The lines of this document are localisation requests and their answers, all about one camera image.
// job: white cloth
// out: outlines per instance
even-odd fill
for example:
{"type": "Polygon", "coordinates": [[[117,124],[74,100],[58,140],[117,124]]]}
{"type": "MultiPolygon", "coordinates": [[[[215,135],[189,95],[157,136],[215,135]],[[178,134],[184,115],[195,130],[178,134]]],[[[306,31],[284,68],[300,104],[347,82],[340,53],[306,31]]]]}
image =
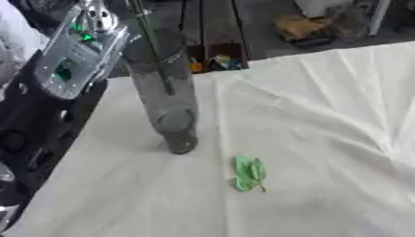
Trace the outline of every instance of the white cloth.
{"type": "Polygon", "coordinates": [[[0,0],[0,84],[8,82],[48,39],[7,0],[0,0]]]}
{"type": "Polygon", "coordinates": [[[186,156],[115,79],[6,237],[415,236],[414,64],[407,43],[197,75],[186,156]],[[267,193],[231,187],[234,155],[266,163],[267,193]]]}

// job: green light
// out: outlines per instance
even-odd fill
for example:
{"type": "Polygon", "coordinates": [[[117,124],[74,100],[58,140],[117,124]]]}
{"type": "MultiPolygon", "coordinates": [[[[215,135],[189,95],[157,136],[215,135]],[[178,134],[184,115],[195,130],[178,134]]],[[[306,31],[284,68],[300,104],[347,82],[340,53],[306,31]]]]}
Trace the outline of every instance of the green light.
{"type": "Polygon", "coordinates": [[[77,31],[77,33],[82,37],[83,42],[95,41],[95,38],[91,34],[82,30],[81,25],[73,23],[70,27],[77,31]]]}
{"type": "Polygon", "coordinates": [[[93,40],[93,36],[91,36],[91,34],[85,34],[85,35],[83,35],[83,37],[82,37],[82,40],[83,41],[92,41],[93,40]]]}

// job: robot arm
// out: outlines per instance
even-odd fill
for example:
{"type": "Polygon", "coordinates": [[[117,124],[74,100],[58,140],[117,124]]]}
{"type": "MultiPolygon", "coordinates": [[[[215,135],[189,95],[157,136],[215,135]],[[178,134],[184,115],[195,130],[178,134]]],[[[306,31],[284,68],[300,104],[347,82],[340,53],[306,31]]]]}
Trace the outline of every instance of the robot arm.
{"type": "Polygon", "coordinates": [[[129,36],[102,0],[84,0],[7,86],[0,102],[0,234],[78,137],[129,36]]]}
{"type": "Polygon", "coordinates": [[[74,99],[105,79],[118,62],[130,34],[102,0],[75,6],[44,49],[34,74],[53,96],[74,99]]]}

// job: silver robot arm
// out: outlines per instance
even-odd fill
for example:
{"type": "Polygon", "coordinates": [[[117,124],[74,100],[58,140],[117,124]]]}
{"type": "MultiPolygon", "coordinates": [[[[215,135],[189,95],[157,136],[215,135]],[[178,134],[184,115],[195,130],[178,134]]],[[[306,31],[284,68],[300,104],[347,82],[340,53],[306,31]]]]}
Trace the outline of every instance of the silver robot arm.
{"type": "Polygon", "coordinates": [[[44,49],[36,80],[47,93],[74,99],[109,75],[129,37],[127,26],[103,0],[83,0],[68,13],[44,49]]]}

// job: floor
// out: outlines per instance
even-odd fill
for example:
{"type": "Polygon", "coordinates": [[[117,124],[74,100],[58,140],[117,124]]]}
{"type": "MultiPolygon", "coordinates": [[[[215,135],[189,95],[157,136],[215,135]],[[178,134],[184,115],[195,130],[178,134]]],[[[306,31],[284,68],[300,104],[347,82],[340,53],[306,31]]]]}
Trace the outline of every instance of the floor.
{"type": "MultiPolygon", "coordinates": [[[[188,15],[186,15],[185,32],[190,44],[198,42],[196,0],[189,0],[188,15]]],[[[239,32],[235,18],[232,14],[226,16],[226,12],[232,12],[231,5],[226,5],[223,0],[207,0],[206,25],[207,41],[209,44],[217,44],[235,40],[240,41],[239,32]]],[[[396,33],[390,30],[386,22],[379,34],[353,43],[335,42],[333,44],[313,48],[311,50],[300,50],[283,42],[272,27],[272,20],[281,14],[296,14],[299,9],[293,0],[236,0],[247,40],[250,59],[259,60],[273,56],[286,56],[327,50],[332,48],[359,47],[372,44],[390,44],[415,40],[415,31],[409,30],[404,33],[396,33]]],[[[177,28],[180,22],[181,1],[162,1],[149,3],[154,9],[152,20],[155,27],[177,28]]]]}

